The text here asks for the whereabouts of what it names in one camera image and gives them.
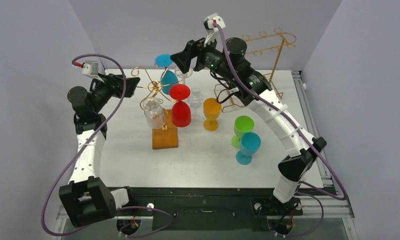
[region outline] wooden base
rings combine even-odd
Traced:
[[[172,123],[172,110],[167,110],[166,122],[162,128],[153,129],[153,149],[171,149],[179,146],[178,128]]]

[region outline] gray wall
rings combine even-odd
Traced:
[[[76,152],[66,94],[90,83],[70,60],[89,52],[68,1],[0,0],[0,240],[48,239],[41,205]],[[58,206],[56,192],[46,215],[51,228]]]
[[[218,13],[226,37],[294,33],[295,49],[284,49],[278,69],[302,70],[341,0],[69,0],[97,52],[114,56],[127,68],[153,67],[159,54],[182,51],[187,41],[207,35],[202,20]],[[279,45],[250,42],[248,50]],[[257,69],[272,69],[276,53],[248,57]],[[109,63],[106,67],[116,68]]]
[[[360,239],[400,239],[400,0],[343,0],[303,78]]]

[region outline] blue goblet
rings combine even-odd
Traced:
[[[254,132],[247,132],[241,137],[240,150],[237,152],[236,159],[239,164],[248,165],[253,159],[253,155],[257,152],[262,141]]]

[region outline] tabletop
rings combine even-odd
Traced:
[[[131,77],[131,69],[125,69]],[[120,74],[118,69],[108,69],[107,73]],[[259,70],[262,74],[271,70]],[[148,69],[153,81],[158,81],[163,69]],[[149,83],[144,70],[139,71],[139,86]],[[288,111],[306,127],[294,80],[290,71],[275,71],[273,82],[279,92],[283,92],[282,102]],[[194,72],[186,79],[190,88],[199,88],[203,98],[214,98],[214,86],[218,82],[211,78],[208,70]],[[169,187],[169,188],[275,188],[280,178],[278,163],[287,156],[283,145],[269,127],[250,109],[244,107],[217,118],[219,127],[209,132],[203,128],[203,108],[197,113],[201,122],[178,128],[179,147],[152,149],[152,129],[148,127],[139,102],[148,90],[138,88],[132,98],[126,98],[115,116],[107,123],[107,140],[104,144],[100,164],[100,177],[106,186]],[[171,109],[173,102],[164,100],[162,106]],[[102,113],[108,116],[116,104],[112,98]],[[241,165],[235,155],[238,149],[231,146],[234,135],[234,121],[238,116],[250,116],[262,145],[249,165]],[[306,173],[307,182],[322,188],[322,180],[317,164]]]

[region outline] purple cable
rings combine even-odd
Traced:
[[[237,72],[235,71],[234,66],[232,65],[231,59],[229,58],[229,53],[228,53],[228,48],[226,47],[225,44],[225,36],[223,34],[223,30],[220,27],[220,25],[218,25],[217,23],[213,23],[213,26],[216,27],[219,30],[220,33],[220,38],[222,40],[222,45],[223,45],[223,53],[225,54],[226,60],[228,62],[229,68],[231,69],[231,73],[234,76],[234,78],[236,79],[236,81],[238,82],[238,84],[249,94],[251,94],[255,99],[258,99],[262,102],[264,102],[266,105],[268,105],[269,107],[273,108],[275,111],[279,112],[280,109],[278,107],[276,107],[275,105],[271,104],[270,102],[264,100],[263,98],[261,98],[257,93],[251,91],[250,89],[248,89],[244,83],[241,81],[241,79],[238,77]],[[295,122],[283,111],[281,111],[281,115],[293,126],[293,128],[297,129],[297,125],[295,124]],[[301,181],[300,183],[306,184],[307,186],[321,192],[324,193],[328,196],[331,196],[337,200],[346,200],[348,198],[347,196],[347,191],[344,188],[344,185],[341,183],[340,179],[338,178],[337,174],[335,173],[335,171],[332,169],[332,167],[329,165],[329,163],[326,161],[326,159],[321,155],[321,153],[319,151],[317,151],[317,149],[307,140],[306,136],[304,136],[304,134],[301,132],[300,129],[297,130],[298,134],[301,136],[301,138],[307,143],[307,145],[309,145],[309,147],[313,150],[313,152],[315,152],[315,154],[322,160],[323,164],[328,168],[329,172],[332,174],[332,176],[334,177],[335,181],[338,183],[338,185],[341,188],[341,191],[343,192],[343,197],[340,196],[336,196],[333,195],[327,191],[321,190],[320,188],[313,186],[309,183],[303,182]]]
[[[307,234],[311,234],[311,233],[314,232],[316,229],[318,229],[318,228],[320,227],[320,225],[322,225],[322,223],[323,223],[324,212],[323,212],[323,204],[322,204],[322,202],[321,202],[317,197],[315,197],[315,196],[313,196],[313,195],[311,195],[311,194],[308,194],[308,193],[297,192],[297,194],[298,194],[298,195],[302,195],[302,196],[308,196],[308,197],[314,198],[316,201],[318,201],[318,203],[319,203],[319,205],[320,205],[320,208],[321,208],[321,210],[322,210],[322,215],[321,215],[321,217],[320,217],[319,223],[318,223],[314,228],[312,228],[312,229],[310,229],[310,230],[308,230],[308,231],[302,232],[302,233],[296,233],[296,234],[285,235],[286,238],[301,237],[301,236],[304,236],[304,235],[307,235]]]
[[[168,225],[162,226],[162,227],[160,227],[160,228],[158,228],[158,229],[156,229],[156,230],[154,230],[154,231],[152,231],[152,232],[148,232],[148,233],[141,234],[141,235],[137,235],[137,236],[131,236],[131,235],[127,236],[128,238],[131,238],[131,239],[142,238],[142,237],[145,237],[145,236],[149,236],[149,235],[151,235],[151,234],[155,234],[155,233],[157,233],[157,232],[159,232],[159,231],[161,231],[161,230],[163,230],[163,229],[165,229],[165,228],[168,228],[169,226],[171,226],[171,225],[175,222],[175,218],[174,218],[171,214],[169,214],[168,212],[165,212],[165,211],[163,211],[163,210],[160,210],[160,209],[150,208],[150,207],[146,207],[146,206],[125,206],[125,207],[120,208],[119,211],[121,211],[121,210],[127,210],[127,209],[145,209],[145,210],[152,210],[152,211],[154,211],[154,212],[158,212],[158,213],[164,214],[164,215],[166,215],[166,216],[169,216],[170,219],[172,219],[172,222],[169,223]],[[120,235],[120,233],[121,233],[126,227],[128,227],[128,226],[130,226],[130,225],[131,225],[131,224],[128,223],[128,224],[126,224],[125,226],[121,227],[121,228],[119,229],[119,235]]]
[[[114,62],[117,67],[120,69],[120,71],[122,72],[122,78],[123,78],[123,89],[126,89],[126,76],[125,73],[123,72],[123,68],[122,66],[114,59],[112,59],[111,57],[102,55],[102,54],[96,54],[96,53],[90,53],[90,54],[84,54],[84,55],[80,55],[75,57],[72,60],[72,65],[75,65],[76,60],[81,59],[81,58],[86,58],[86,57],[99,57],[99,58],[104,58],[104,59],[108,59],[112,62]],[[53,232],[50,229],[48,229],[47,225],[45,224],[45,210],[47,209],[47,204],[48,201],[50,200],[50,197],[55,189],[55,187],[58,184],[58,181],[60,181],[60,179],[63,177],[64,173],[69,169],[69,167],[74,164],[76,162],[76,160],[78,159],[78,157],[81,155],[81,153],[85,150],[87,144],[89,142],[91,142],[91,140],[95,137],[95,135],[103,128],[104,125],[106,125],[106,123],[113,117],[113,115],[116,113],[116,111],[119,109],[120,105],[122,104],[123,99],[125,98],[125,94],[122,93],[122,97],[119,100],[119,103],[116,105],[115,109],[113,110],[113,112],[110,114],[110,116],[108,116],[106,118],[106,120],[97,128],[97,130],[94,131],[94,133],[88,138],[88,140],[85,142],[84,145],[82,145],[81,149],[78,151],[78,153],[73,157],[73,159],[64,167],[64,169],[61,171],[61,173],[58,175],[58,177],[56,178],[56,180],[54,181],[53,185],[51,186],[50,190],[48,191],[47,194],[47,198],[44,201],[44,204],[42,205],[42,210],[41,210],[41,226],[42,229],[44,229],[44,231],[52,236],[56,236],[56,237],[63,237],[63,236],[68,236],[70,234],[74,234],[77,231],[80,231],[84,228],[86,228],[87,226],[83,226],[77,229],[74,229],[72,231],[69,232],[64,232],[64,233],[58,233],[58,232]]]

